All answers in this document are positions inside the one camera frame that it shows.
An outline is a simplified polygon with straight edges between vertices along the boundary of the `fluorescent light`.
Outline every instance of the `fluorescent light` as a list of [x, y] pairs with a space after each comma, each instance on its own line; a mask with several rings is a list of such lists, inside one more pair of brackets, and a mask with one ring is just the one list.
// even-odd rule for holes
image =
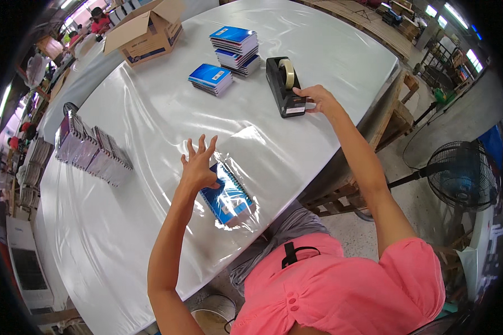
[[430, 15], [431, 17], [435, 17], [436, 14], [438, 14], [438, 11], [434, 9], [434, 7], [432, 7], [431, 5], [428, 5], [426, 7], [426, 10], [425, 10], [425, 13], [427, 13], [428, 15]]
[[61, 5], [61, 9], [65, 9], [71, 2], [73, 2], [73, 0], [67, 0], [66, 2], [64, 2], [63, 5]]
[[445, 3], [445, 9], [448, 10], [449, 13], [451, 13], [458, 20], [458, 22], [460, 22], [460, 24], [462, 24], [462, 27], [464, 27], [464, 29], [468, 28], [468, 25], [464, 22], [464, 20], [462, 20], [462, 18], [460, 17], [460, 15], [458, 15], [456, 10], [447, 2]]
[[10, 94], [11, 84], [7, 85], [6, 90], [4, 91], [4, 96], [2, 97], [2, 102], [0, 103], [0, 117], [2, 117], [2, 113], [4, 112], [4, 108], [6, 107], [7, 97]]
[[466, 56], [468, 56], [469, 61], [473, 64], [477, 73], [479, 73], [483, 69], [483, 65], [481, 64], [481, 62], [479, 62], [473, 50], [470, 49], [468, 52], [466, 52]]
[[440, 27], [445, 28], [445, 26], [447, 25], [447, 20], [440, 15], [440, 17], [438, 17], [438, 24], [440, 24]]

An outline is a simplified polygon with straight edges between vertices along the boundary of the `air conditioner unit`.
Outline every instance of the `air conditioner unit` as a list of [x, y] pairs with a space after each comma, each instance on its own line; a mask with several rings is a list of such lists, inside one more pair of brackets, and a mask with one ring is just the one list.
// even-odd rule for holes
[[30, 222], [6, 217], [7, 246], [13, 274], [32, 314], [54, 312], [54, 295], [41, 270]]

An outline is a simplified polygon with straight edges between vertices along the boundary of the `tape dispenser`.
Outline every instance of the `tape dispenser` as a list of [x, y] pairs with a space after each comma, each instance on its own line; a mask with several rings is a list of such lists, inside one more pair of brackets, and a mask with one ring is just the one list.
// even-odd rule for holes
[[267, 80], [282, 118], [306, 113], [306, 97], [292, 91], [293, 87], [301, 87], [288, 57], [267, 58]]

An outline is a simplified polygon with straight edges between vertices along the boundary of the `person in red shirt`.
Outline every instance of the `person in red shirt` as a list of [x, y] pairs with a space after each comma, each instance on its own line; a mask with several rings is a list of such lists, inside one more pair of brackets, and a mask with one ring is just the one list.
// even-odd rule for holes
[[[337, 135], [374, 218], [379, 261], [344, 257], [320, 218], [294, 202], [227, 268], [246, 299], [231, 334], [407, 334], [434, 320], [445, 301], [440, 262], [395, 202], [374, 149], [324, 87], [293, 91], [311, 97], [316, 107], [306, 112], [324, 114]], [[220, 187], [209, 169], [216, 139], [206, 147], [201, 135], [197, 151], [188, 139], [188, 160], [181, 156], [181, 181], [149, 259], [148, 297], [168, 334], [204, 335], [175, 288], [198, 191]]]
[[91, 24], [91, 32], [93, 34], [102, 35], [110, 30], [110, 19], [102, 12], [100, 7], [95, 7], [91, 11], [91, 17], [93, 17], [93, 23]]
[[37, 127], [33, 123], [25, 122], [19, 128], [19, 132], [22, 132], [22, 131], [24, 131], [26, 133], [26, 136], [25, 136], [26, 139], [28, 141], [31, 141], [34, 139], [35, 135], [37, 134]]
[[20, 138], [13, 136], [7, 139], [7, 145], [13, 150], [23, 151], [24, 147]]
[[69, 45], [73, 45], [74, 42], [80, 38], [80, 35], [77, 33], [77, 32], [70, 32], [69, 33], [69, 38], [71, 39], [71, 41], [69, 42]]

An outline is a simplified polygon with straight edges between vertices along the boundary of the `gray pants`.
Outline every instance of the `gray pants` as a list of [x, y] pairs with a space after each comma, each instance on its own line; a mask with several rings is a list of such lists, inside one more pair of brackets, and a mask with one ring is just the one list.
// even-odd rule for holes
[[231, 285], [244, 296], [244, 279], [271, 251], [293, 238], [311, 233], [326, 233], [317, 215], [305, 209], [296, 200], [257, 238], [239, 257], [228, 265]]

